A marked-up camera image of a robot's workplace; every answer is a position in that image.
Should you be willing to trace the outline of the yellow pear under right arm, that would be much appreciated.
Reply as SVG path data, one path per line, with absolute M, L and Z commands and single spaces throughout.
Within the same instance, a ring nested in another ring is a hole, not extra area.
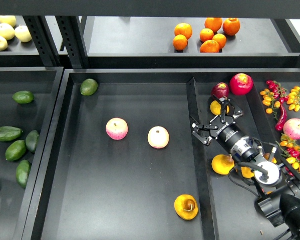
M 244 166 L 237 166 L 236 171 L 241 173 L 242 176 L 246 179 L 252 178 L 254 176 L 254 172 L 249 167 Z

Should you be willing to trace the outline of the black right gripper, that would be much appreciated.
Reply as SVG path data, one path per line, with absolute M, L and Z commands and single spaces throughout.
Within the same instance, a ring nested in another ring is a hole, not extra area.
M 228 153 L 247 152 L 250 149 L 249 136 L 235 121 L 243 115 L 243 110 L 231 98 L 212 99 L 221 104 L 221 114 L 215 116 L 208 125 L 200 124 L 193 116 L 189 116 L 192 135 L 205 146 L 210 145 L 214 138 Z M 204 136 L 202 132 L 208 132 L 209 135 Z

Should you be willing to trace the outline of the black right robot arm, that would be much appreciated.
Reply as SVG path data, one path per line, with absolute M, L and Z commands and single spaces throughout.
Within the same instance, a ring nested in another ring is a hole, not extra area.
M 291 234 L 291 240 L 300 240 L 300 174 L 286 160 L 275 164 L 264 158 L 266 143 L 237 124 L 243 111 L 233 99 L 213 95 L 209 101 L 213 100 L 221 105 L 221 113 L 204 125 L 197 121 L 201 116 L 197 95 L 188 96 L 192 135 L 205 146 L 215 140 L 227 152 L 234 163 L 226 173 L 229 180 L 255 195 L 258 210 L 274 227 L 288 227 L 277 239 Z

